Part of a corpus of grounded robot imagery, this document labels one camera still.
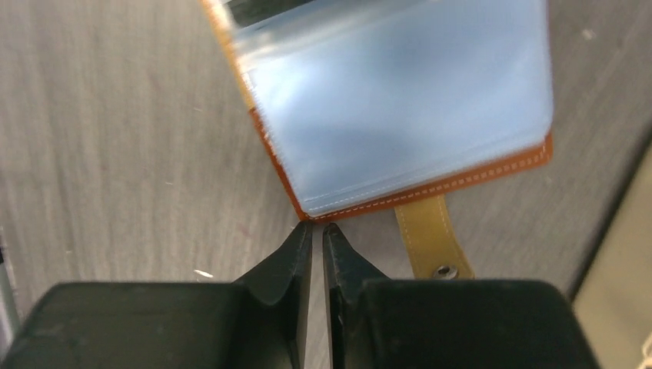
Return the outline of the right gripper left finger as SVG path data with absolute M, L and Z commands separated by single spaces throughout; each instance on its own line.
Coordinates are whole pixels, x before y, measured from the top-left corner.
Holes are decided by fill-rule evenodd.
M 3 368 L 301 368 L 313 226 L 230 283 L 58 284 Z

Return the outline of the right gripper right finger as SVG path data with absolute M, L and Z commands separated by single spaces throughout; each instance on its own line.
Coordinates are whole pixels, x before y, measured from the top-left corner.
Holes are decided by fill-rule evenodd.
M 569 301 L 535 280 L 388 278 L 323 233 L 334 368 L 596 368 Z

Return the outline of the brown leather card holder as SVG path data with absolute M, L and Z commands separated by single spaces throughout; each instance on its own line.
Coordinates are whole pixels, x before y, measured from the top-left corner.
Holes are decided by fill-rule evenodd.
M 472 278 L 445 196 L 550 160 L 547 3 L 202 5 L 298 217 L 391 208 L 416 278 Z

